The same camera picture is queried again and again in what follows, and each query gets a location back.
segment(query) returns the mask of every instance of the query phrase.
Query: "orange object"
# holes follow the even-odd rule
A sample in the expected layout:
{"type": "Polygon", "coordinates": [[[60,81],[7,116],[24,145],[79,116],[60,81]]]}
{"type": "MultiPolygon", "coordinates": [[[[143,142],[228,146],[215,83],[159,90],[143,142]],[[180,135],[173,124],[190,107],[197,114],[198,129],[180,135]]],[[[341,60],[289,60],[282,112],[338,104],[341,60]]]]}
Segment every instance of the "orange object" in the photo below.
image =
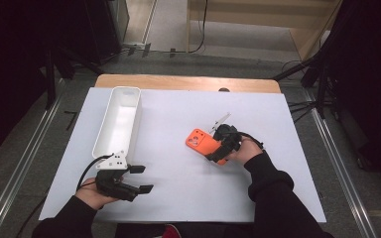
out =
{"type": "MultiPolygon", "coordinates": [[[[190,135],[188,135],[186,144],[205,157],[214,153],[216,149],[221,146],[219,141],[215,141],[211,135],[200,129],[194,129],[190,135]]],[[[226,160],[222,159],[217,163],[219,165],[224,165],[226,162],[226,160]]]]}

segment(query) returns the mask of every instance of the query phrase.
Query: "white table surface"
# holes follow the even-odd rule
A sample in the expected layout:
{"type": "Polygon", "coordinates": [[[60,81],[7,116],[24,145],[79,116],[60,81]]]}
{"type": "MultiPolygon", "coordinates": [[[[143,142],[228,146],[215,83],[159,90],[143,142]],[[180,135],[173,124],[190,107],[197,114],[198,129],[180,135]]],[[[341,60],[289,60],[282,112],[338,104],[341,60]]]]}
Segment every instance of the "white table surface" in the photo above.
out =
{"type": "MultiPolygon", "coordinates": [[[[39,219],[56,216],[75,193],[79,177],[93,160],[91,152],[110,92],[110,88],[90,88],[39,219]]],[[[247,195],[250,175],[233,162],[225,166],[209,162],[185,144],[194,128],[207,132],[230,112],[225,124],[264,142],[277,169],[293,178],[295,194],[317,222],[325,222],[283,94],[143,89],[141,100],[133,165],[144,165],[146,170],[126,174],[124,182],[154,188],[133,202],[105,205],[97,220],[252,222],[254,203],[247,195]]],[[[91,169],[86,178],[96,173],[91,169]]]]}

